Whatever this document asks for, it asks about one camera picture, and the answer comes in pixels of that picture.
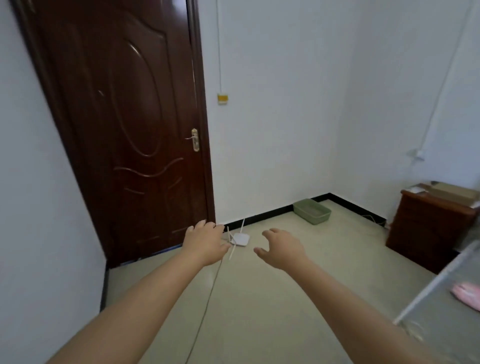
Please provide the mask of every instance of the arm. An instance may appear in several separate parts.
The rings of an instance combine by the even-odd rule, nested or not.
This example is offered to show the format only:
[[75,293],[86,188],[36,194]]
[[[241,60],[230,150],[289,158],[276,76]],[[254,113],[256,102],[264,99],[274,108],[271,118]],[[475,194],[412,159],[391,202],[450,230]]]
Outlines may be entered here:
[[309,260],[300,241],[289,232],[270,229],[263,236],[270,250],[254,251],[300,285],[355,364],[436,362],[419,343]]
[[223,225],[200,221],[185,234],[182,250],[130,288],[78,332],[48,364],[137,363],[183,290],[204,266],[225,255]]

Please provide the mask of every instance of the oval door panel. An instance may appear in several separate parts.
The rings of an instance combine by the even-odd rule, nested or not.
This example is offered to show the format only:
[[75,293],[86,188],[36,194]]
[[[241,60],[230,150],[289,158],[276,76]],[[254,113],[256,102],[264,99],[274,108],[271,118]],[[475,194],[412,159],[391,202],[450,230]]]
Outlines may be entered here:
[[144,157],[160,148],[162,111],[154,76],[140,50],[130,41],[114,46],[109,65],[112,103],[132,148]]

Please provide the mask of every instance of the person's left arm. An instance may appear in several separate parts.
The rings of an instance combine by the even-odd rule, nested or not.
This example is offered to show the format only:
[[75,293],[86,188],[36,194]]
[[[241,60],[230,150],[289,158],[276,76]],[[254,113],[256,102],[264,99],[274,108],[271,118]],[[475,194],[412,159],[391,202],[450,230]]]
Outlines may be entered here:
[[221,241],[223,228],[205,221],[189,227],[179,254],[102,311],[47,364],[137,363],[191,280],[228,251],[230,245]]

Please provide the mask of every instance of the person's right arm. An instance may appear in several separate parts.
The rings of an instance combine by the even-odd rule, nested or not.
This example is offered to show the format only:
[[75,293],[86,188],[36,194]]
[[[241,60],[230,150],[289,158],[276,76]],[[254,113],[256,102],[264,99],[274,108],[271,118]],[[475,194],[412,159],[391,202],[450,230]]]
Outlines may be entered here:
[[263,236],[270,250],[255,253],[300,285],[355,364],[436,363],[422,345],[312,262],[289,232],[270,229]]

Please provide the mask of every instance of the yellow light switch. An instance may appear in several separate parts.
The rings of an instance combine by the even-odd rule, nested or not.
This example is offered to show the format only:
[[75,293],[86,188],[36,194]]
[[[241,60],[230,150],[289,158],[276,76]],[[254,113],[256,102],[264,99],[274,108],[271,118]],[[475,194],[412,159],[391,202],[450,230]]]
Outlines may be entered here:
[[218,104],[226,105],[228,104],[228,95],[227,94],[217,94]]

